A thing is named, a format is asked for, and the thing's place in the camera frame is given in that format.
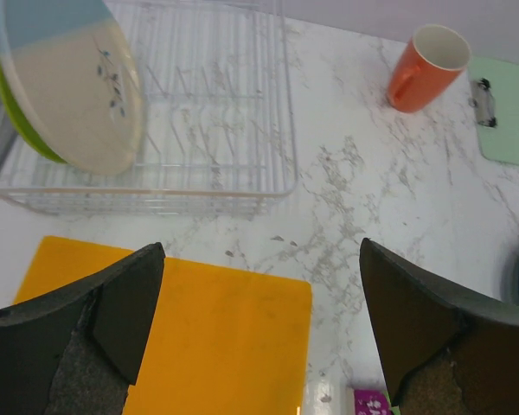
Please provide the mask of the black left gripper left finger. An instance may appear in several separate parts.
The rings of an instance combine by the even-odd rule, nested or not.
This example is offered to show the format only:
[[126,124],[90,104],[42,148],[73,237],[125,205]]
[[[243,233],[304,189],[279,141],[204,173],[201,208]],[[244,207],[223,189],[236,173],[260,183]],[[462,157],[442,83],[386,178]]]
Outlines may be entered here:
[[149,244],[104,270],[0,309],[0,414],[120,414],[163,280]]

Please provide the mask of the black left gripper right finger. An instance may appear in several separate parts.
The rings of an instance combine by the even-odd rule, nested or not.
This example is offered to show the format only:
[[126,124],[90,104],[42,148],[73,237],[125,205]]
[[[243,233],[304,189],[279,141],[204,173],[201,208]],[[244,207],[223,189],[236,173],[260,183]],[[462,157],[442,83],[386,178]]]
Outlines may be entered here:
[[403,414],[519,414],[519,306],[364,239],[362,288],[389,398]]

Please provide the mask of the green rimmed grey plate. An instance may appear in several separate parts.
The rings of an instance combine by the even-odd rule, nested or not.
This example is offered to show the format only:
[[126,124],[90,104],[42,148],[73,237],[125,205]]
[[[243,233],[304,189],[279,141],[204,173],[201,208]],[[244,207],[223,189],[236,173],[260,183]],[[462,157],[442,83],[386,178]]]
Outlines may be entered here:
[[63,161],[96,175],[132,166],[144,95],[104,2],[0,1],[0,64],[23,115]]

